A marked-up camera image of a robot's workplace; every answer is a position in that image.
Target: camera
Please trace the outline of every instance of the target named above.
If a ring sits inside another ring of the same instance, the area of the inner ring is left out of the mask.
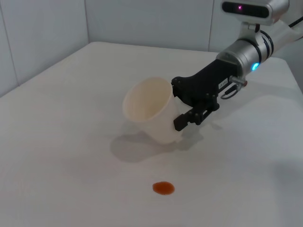
[[[224,13],[242,22],[270,26],[287,12],[289,0],[229,0],[221,3]]]

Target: white table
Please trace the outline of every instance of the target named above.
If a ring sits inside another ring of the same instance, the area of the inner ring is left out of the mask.
[[[284,60],[261,65],[179,144],[124,119],[135,83],[191,76],[215,56],[92,43],[0,98],[0,225],[302,226],[303,96]],[[175,193],[154,193],[159,181]]]

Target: paper cup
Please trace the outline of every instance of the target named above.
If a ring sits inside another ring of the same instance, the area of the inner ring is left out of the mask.
[[[135,85],[124,98],[123,113],[160,144],[181,139],[174,120],[180,115],[171,84],[162,78],[149,78]]]

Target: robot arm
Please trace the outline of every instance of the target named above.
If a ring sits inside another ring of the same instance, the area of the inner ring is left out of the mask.
[[[246,75],[283,46],[303,37],[303,17],[290,25],[279,20],[289,8],[289,0],[224,0],[221,8],[242,21],[240,36],[197,74],[172,80],[174,96],[192,107],[174,120],[178,131],[188,122],[200,125],[211,112],[219,109],[220,92],[234,83],[221,98],[234,96],[246,86]],[[262,31],[260,25],[269,27]]]

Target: cup rim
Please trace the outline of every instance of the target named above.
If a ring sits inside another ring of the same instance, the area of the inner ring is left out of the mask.
[[[129,89],[128,92],[126,93],[125,97],[124,97],[123,104],[122,104],[122,106],[123,106],[122,109],[123,109],[123,115],[124,115],[129,121],[131,121],[131,122],[134,122],[134,123],[149,122],[149,121],[153,120],[154,118],[156,118],[158,115],[160,115],[160,114],[163,112],[163,110],[167,107],[167,105],[169,104],[170,97],[171,97],[172,94],[173,94],[173,89],[172,89],[172,85],[171,85],[171,84],[170,84],[170,87],[169,87],[169,89],[170,89],[169,97],[168,97],[168,99],[167,99],[165,105],[164,105],[164,106],[163,106],[163,107],[162,107],[154,116],[152,116],[152,117],[150,117],[150,118],[148,118],[148,119],[146,119],[146,120],[141,120],[141,121],[140,121],[140,120],[133,120],[133,119],[130,119],[129,115],[126,114],[126,107],[125,107],[125,106],[126,106],[126,101],[127,101],[127,99],[129,98],[131,92],[132,92],[137,86],[141,85],[142,83],[144,83],[144,82],[146,82],[147,80],[150,80],[150,79],[161,79],[161,80],[165,81],[166,83],[170,84],[166,79],[163,79],[163,78],[161,78],[161,77],[150,77],[150,78],[147,78],[147,79],[144,79],[144,80],[138,82],[138,83],[135,84],[131,89]]]

